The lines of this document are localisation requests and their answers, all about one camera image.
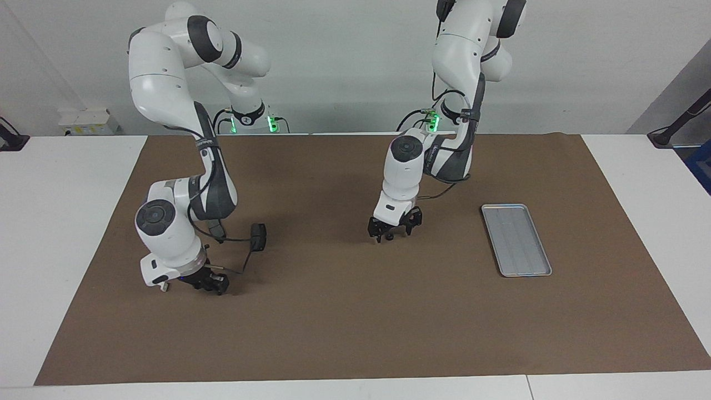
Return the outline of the blue crate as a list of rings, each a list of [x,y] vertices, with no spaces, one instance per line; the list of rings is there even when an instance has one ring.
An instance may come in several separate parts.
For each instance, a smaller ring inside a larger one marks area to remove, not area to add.
[[[684,165],[711,196],[711,139],[686,157]]]

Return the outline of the black desk clamp mount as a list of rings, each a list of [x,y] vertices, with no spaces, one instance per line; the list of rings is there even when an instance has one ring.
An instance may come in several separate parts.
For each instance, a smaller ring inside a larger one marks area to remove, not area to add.
[[[0,139],[3,141],[0,144],[0,152],[19,152],[28,144],[30,138],[29,135],[20,134],[7,119],[0,116]]]

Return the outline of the white box yellow label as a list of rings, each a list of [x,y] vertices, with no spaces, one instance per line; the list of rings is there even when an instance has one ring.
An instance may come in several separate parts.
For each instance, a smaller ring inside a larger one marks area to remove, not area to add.
[[[118,135],[123,129],[108,109],[60,111],[58,131],[64,136]]]

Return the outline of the silver metal tray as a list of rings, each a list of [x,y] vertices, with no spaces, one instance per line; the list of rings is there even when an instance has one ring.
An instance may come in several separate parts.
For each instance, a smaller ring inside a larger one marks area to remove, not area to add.
[[[551,276],[553,268],[525,204],[485,203],[480,210],[501,276]]]

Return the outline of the brown table mat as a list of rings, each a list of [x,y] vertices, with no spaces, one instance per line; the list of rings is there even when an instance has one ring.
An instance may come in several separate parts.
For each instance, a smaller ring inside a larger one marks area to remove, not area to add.
[[[37,385],[591,374],[711,357],[577,135],[480,135],[473,175],[412,235],[367,233],[388,136],[221,137],[233,237],[268,243],[216,296],[145,286],[134,215],[202,171],[193,139],[147,139]],[[503,277],[480,208],[523,203],[551,276]]]

